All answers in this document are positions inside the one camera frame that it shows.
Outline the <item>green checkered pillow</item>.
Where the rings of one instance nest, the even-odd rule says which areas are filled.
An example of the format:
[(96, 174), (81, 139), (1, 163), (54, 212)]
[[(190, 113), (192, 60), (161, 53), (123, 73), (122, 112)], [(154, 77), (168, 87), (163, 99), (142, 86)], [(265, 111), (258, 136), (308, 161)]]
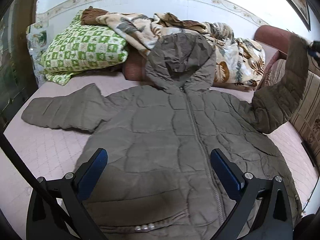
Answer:
[(42, 54), (42, 74), (64, 86), (73, 75), (126, 61), (127, 42), (108, 26), (82, 25), (80, 10), (69, 26), (57, 34)]

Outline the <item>maroon bolster pillow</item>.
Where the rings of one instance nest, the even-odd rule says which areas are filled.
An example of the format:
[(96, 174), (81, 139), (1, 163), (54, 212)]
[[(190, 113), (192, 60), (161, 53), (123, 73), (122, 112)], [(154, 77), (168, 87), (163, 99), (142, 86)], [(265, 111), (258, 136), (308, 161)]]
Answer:
[(123, 63), (123, 74), (130, 81), (145, 81), (146, 59), (139, 52), (131, 51)]

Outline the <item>maroon upholstered headboard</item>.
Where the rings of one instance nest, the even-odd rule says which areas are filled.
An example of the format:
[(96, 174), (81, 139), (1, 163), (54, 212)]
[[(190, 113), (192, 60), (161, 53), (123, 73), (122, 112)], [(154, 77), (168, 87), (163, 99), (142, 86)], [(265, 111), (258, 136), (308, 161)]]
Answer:
[(292, 35), (293, 33), (287, 30), (270, 25), (262, 25), (256, 30), (254, 40), (287, 54)]

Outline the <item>brown wooden glass door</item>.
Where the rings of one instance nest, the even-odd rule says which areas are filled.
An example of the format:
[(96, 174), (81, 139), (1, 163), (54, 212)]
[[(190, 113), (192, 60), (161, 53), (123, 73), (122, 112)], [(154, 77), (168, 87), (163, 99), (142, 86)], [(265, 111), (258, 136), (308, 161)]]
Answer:
[(35, 0), (13, 0), (1, 18), (2, 132), (37, 87), (26, 38), (34, 5)]

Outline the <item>beige leaf-print blanket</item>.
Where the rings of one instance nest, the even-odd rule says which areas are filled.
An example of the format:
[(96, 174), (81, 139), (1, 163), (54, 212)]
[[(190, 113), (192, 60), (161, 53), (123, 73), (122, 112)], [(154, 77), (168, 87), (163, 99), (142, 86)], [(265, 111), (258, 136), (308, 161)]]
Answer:
[(169, 12), (148, 17), (94, 7), (84, 10), (80, 22), (111, 28), (146, 61), (163, 57), (172, 74), (201, 66), (212, 57), (217, 87), (254, 90), (264, 74), (263, 47), (252, 39), (236, 38), (225, 23), (179, 20)]

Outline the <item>floral pillow by wall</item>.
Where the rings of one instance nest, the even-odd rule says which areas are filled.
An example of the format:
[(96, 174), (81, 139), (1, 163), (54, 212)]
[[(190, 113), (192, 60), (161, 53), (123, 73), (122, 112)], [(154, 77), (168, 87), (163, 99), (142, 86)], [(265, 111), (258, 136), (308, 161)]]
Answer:
[(31, 24), (26, 29), (27, 47), (33, 65), (33, 74), (38, 87), (41, 87), (46, 78), (43, 74), (41, 57), (48, 48), (47, 37), (48, 21), (39, 21)]

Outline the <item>olive quilted hooded jacket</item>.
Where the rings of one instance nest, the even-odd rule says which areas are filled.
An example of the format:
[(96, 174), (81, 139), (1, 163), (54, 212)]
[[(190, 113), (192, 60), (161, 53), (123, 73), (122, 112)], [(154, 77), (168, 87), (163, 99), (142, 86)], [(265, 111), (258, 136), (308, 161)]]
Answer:
[(212, 57), (178, 74), (156, 57), (145, 67), (150, 85), (103, 96), (90, 84), (35, 98), (22, 119), (90, 132), (78, 164), (99, 148), (107, 151), (108, 164), (84, 206), (109, 239), (210, 239), (234, 206), (210, 165), (215, 148), (258, 178), (281, 176), (297, 224), (302, 207), (292, 174), (268, 134), (302, 100), (307, 46), (292, 35), (284, 76), (251, 102), (212, 89)]

